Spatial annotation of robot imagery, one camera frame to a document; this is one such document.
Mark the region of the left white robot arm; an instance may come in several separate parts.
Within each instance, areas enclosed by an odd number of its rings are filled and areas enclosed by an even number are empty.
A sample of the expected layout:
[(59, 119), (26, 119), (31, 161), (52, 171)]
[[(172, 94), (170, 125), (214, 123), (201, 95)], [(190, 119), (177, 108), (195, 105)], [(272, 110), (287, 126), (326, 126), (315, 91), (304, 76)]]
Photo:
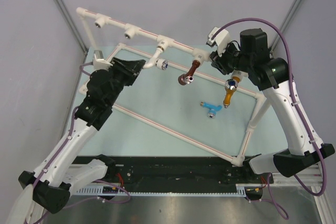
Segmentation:
[(68, 170), (112, 114), (112, 107), (124, 87), (134, 84), (145, 63), (145, 60), (113, 58), (109, 67), (91, 73), (86, 96), (75, 107), (68, 132), (33, 172), (23, 171), (19, 176), (23, 188), (33, 186), (35, 203), (56, 214), (77, 190), (96, 180), (110, 182), (115, 178), (113, 161), (101, 155), (75, 174)]

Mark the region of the white water faucet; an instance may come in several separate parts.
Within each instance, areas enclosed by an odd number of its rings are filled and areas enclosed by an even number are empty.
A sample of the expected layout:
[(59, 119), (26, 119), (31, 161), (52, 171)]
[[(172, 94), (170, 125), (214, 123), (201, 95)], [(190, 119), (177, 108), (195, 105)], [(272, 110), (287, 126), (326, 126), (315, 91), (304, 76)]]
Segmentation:
[(168, 68), (168, 61), (160, 58), (160, 54), (163, 52), (162, 47), (157, 47), (154, 55), (149, 59), (149, 61), (146, 62), (146, 64), (143, 66), (143, 69), (149, 69), (152, 67), (156, 67), (160, 70), (166, 70)]

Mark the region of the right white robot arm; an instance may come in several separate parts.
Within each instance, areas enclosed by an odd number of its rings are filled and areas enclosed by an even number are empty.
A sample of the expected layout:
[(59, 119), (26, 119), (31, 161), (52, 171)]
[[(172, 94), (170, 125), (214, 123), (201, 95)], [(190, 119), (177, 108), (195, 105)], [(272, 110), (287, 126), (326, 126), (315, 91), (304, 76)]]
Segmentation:
[(286, 136), (288, 147), (285, 150), (257, 155), (243, 162), (245, 181), (254, 183), (261, 174), (273, 172), (291, 177), (316, 164), (321, 157), (335, 154), (334, 146), (324, 143), (316, 132), (311, 133), (312, 139), (309, 138), (295, 107), (300, 100), (295, 83), (289, 79), (288, 64), (282, 58), (270, 57), (267, 34), (262, 29), (242, 31), (240, 46), (236, 47), (227, 30), (214, 27), (207, 44), (217, 47), (210, 56), (214, 68), (222, 74), (236, 70), (248, 75), (272, 106)]

